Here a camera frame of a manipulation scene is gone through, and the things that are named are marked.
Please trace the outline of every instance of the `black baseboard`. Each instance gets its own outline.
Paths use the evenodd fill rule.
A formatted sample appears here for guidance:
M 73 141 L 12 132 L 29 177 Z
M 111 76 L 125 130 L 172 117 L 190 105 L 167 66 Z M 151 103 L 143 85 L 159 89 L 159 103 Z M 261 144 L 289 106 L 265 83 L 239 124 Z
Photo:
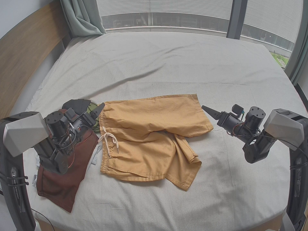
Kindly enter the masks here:
M 303 102 L 303 104 L 304 104 L 304 106 L 305 106 L 305 108 L 306 108 L 306 110 L 307 110 L 307 112 L 308 112 L 308 100 L 307 100 L 307 98 L 306 98 L 306 96 L 305 96 L 303 90 L 302 90 L 301 87 L 299 86 L 299 84 L 297 84 L 297 85 L 295 86 L 295 90 L 297 91 L 298 95 L 299 95 L 300 98 L 302 99 L 302 102 Z

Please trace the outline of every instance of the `brown shorts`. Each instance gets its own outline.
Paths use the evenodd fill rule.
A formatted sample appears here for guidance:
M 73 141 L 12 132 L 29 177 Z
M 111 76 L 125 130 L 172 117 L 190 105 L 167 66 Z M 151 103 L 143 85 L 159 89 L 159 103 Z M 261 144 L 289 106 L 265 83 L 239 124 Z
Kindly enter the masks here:
M 101 172 L 126 181 L 167 178 L 188 190 L 201 161 L 184 137 L 210 132 L 213 125 L 196 94 L 105 102 L 99 115 L 101 134 L 108 137 L 110 156 L 103 140 Z

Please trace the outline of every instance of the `corrugated metal facade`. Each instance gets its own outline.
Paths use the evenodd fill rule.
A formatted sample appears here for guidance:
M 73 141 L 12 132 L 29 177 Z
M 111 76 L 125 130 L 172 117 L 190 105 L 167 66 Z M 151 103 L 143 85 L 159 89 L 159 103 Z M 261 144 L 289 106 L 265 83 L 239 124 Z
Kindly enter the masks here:
M 229 20 L 232 0 L 97 0 L 101 16 L 124 13 L 188 13 Z M 248 0 L 244 23 L 295 42 L 302 17 L 302 0 Z M 107 32 L 181 31 L 226 36 L 225 32 L 177 26 L 124 27 Z M 270 51 L 290 56 L 291 51 L 277 45 L 241 36 L 241 40 L 263 44 Z
M 244 23 L 295 43 L 302 9 L 302 0 L 248 0 Z

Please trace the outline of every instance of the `bed sheet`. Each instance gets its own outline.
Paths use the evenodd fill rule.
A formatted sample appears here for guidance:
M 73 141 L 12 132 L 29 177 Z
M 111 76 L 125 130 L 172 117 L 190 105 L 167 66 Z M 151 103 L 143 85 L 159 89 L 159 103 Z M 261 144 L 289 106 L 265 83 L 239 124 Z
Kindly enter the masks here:
M 246 111 L 258 106 L 267 116 L 276 108 L 307 115 L 264 46 L 176 32 L 72 40 L 28 109 L 45 117 L 72 98 L 101 103 L 191 93 L 219 111 L 237 103 Z M 288 199 L 288 148 L 276 142 L 266 159 L 249 164 L 243 143 L 209 119 L 213 131 L 187 138 L 202 161 L 187 192 L 167 180 L 114 179 L 100 172 L 98 160 L 81 182 L 71 214 L 28 186 L 31 206 L 64 230 L 247 230 L 280 214 Z M 24 164 L 26 175 L 36 173 L 34 149 L 24 153 Z

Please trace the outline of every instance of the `dark red fabric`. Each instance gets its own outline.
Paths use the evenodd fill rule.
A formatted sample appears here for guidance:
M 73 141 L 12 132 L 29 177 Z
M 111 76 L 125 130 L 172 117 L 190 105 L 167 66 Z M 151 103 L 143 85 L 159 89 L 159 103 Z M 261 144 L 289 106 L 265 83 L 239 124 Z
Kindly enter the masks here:
M 75 147 L 75 161 L 64 175 L 45 170 L 40 165 L 36 188 L 39 196 L 48 198 L 56 205 L 71 213 L 75 202 L 75 195 L 80 182 L 84 179 L 87 165 L 97 145 L 98 137 L 93 130 L 83 135 L 83 141 Z M 73 153 L 68 158 L 69 165 L 73 160 Z

